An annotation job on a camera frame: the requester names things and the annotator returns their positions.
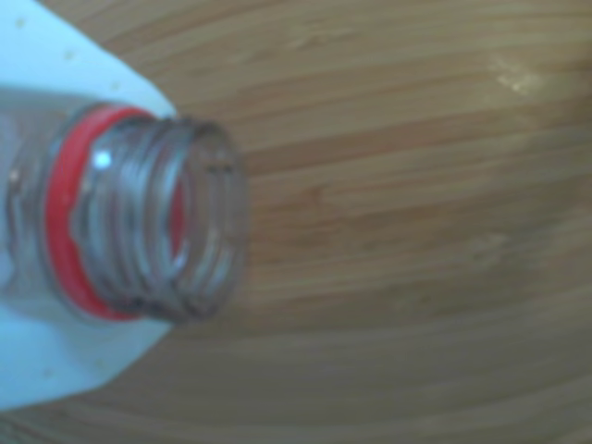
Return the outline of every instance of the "red ring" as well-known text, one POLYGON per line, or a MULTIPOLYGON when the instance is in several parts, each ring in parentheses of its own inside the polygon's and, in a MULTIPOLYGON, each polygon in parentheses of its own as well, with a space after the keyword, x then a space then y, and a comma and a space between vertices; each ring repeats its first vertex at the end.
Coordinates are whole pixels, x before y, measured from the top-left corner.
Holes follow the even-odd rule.
POLYGON ((110 308, 86 276, 76 242, 70 236, 69 216, 78 198, 91 145, 104 132, 128 117, 151 117, 130 106, 105 105, 85 116, 66 136, 49 177, 45 203, 47 250, 57 280, 66 295, 87 313, 111 321, 137 319, 110 308))

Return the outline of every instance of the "plastic bottle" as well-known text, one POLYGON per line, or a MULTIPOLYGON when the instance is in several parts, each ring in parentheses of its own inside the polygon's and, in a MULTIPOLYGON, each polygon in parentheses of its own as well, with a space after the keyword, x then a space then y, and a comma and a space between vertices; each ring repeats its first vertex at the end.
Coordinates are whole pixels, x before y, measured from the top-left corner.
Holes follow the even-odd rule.
POLYGON ((245 190, 215 123, 0 88, 0 410, 98 387, 215 313, 245 190))

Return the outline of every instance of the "bottle neck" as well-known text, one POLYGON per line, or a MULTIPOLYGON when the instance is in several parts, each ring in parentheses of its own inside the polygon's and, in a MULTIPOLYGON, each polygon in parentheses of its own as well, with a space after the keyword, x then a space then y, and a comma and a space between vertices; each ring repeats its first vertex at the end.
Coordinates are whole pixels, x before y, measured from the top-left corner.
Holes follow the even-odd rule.
POLYGON ((73 299, 87 310, 201 320, 234 290, 244 262, 246 183, 218 125, 131 112, 92 140, 77 188, 68 235, 82 280, 67 293, 86 280, 90 293, 73 299))

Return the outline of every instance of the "wooden table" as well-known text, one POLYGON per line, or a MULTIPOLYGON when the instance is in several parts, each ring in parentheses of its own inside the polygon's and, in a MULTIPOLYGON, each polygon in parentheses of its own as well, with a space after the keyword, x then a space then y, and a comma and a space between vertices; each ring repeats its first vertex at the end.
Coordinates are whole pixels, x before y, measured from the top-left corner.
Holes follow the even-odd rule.
POLYGON ((10 444, 592 442, 589 0, 51 0, 225 122, 249 284, 10 444))

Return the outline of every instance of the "bamboo surface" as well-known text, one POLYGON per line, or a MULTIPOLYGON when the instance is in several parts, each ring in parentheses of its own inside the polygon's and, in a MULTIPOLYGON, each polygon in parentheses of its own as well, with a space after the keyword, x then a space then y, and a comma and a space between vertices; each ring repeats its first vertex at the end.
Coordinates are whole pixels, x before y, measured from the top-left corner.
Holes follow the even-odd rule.
POLYGON ((247 160, 244 294, 1 444, 592 443, 589 0, 47 0, 247 160))

